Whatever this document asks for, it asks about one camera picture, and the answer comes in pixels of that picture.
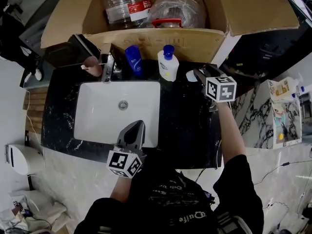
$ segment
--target black shirt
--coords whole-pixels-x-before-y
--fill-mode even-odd
[[[128,202],[112,198],[95,201],[75,234],[217,233],[218,219],[225,213],[239,216],[253,234],[262,234],[262,203],[246,156],[227,162],[214,190],[220,204],[213,212],[198,184],[149,159],[133,178]]]

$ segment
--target black marble countertop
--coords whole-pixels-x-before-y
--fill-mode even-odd
[[[221,151],[218,112],[210,113],[199,82],[188,82],[185,74],[203,63],[181,62],[175,82],[159,75],[158,62],[143,61],[143,80],[160,83],[158,146],[143,148],[149,155],[161,155],[176,169],[220,166]],[[134,80],[124,68],[123,80]],[[80,84],[99,81],[79,65],[54,70],[43,114],[41,144],[61,153],[106,162],[112,144],[74,138],[75,113]]]

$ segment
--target cardboard box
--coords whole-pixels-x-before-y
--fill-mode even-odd
[[[143,59],[157,59],[166,44],[178,60],[220,65],[241,35],[295,29],[299,23],[287,0],[204,0],[210,29],[168,28],[107,31],[102,0],[60,0],[41,38],[46,48],[84,34],[98,48],[112,43],[121,51],[136,44]]]

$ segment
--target bottle label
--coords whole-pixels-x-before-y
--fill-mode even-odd
[[[151,0],[142,0],[140,2],[129,3],[128,8],[131,21],[147,18],[148,12],[151,7],[152,7]]]

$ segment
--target blue bottle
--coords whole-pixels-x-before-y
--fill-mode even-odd
[[[126,58],[135,76],[142,76],[142,58],[138,46],[132,45],[125,50]]]

